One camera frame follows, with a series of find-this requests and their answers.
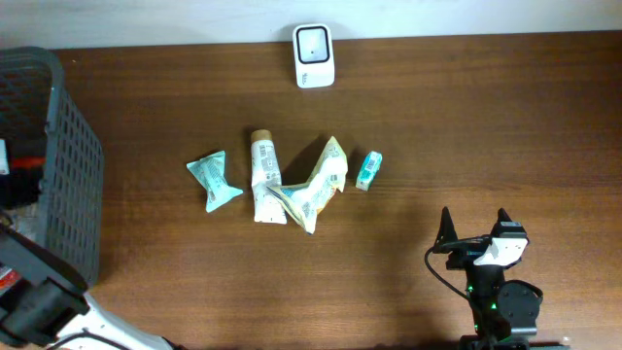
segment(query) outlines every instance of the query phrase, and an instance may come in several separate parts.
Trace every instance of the white wall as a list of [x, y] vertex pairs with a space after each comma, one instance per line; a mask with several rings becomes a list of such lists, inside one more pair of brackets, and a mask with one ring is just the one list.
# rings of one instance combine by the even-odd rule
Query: white wall
[[622, 29], [622, 0], [0, 0], [0, 48], [335, 39]]

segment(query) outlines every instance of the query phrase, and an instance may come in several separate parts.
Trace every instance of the gray plastic basket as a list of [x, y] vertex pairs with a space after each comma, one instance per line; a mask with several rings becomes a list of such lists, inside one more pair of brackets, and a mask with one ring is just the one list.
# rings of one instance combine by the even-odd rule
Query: gray plastic basket
[[45, 156], [35, 242], [94, 285], [104, 155], [65, 90], [64, 72], [53, 53], [0, 51], [0, 138], [7, 140], [12, 157]]

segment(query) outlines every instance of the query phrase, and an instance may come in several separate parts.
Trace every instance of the light blue packet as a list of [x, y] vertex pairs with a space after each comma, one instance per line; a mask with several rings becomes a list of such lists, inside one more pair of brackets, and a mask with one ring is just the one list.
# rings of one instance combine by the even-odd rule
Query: light blue packet
[[242, 194], [242, 190], [231, 187], [225, 180], [225, 151], [220, 151], [186, 164], [186, 168], [207, 190], [205, 210], [213, 212], [232, 198]]
[[363, 162], [363, 166], [361, 166], [359, 177], [357, 178], [357, 189], [363, 191], [369, 190], [369, 185], [371, 185], [373, 178], [376, 177], [376, 173], [380, 170], [381, 163], [381, 154], [371, 151], [369, 155], [367, 155]]

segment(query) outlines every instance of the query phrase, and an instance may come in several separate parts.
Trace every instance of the brown cap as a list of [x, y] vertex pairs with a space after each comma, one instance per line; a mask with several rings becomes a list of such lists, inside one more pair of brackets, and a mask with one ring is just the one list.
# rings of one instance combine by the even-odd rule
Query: brown cap
[[272, 140], [272, 134], [268, 130], [257, 130], [251, 134], [251, 143], [261, 140]]

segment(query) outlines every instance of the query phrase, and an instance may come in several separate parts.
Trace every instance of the wooden table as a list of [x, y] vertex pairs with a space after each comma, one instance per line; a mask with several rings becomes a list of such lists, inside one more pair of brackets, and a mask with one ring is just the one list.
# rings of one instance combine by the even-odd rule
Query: wooden table
[[[506, 278], [545, 293], [536, 340], [622, 343], [622, 34], [334, 50], [335, 85], [311, 90], [295, 85], [291, 43], [57, 52], [106, 155], [101, 304], [190, 349], [457, 340], [473, 333], [470, 311], [424, 252], [444, 205], [461, 237], [488, 233], [504, 207], [532, 243]], [[272, 131], [286, 184], [331, 135], [349, 155], [315, 235], [254, 223], [257, 128]], [[207, 214], [185, 164], [214, 150], [245, 194]], [[383, 167], [362, 192], [371, 150]]]

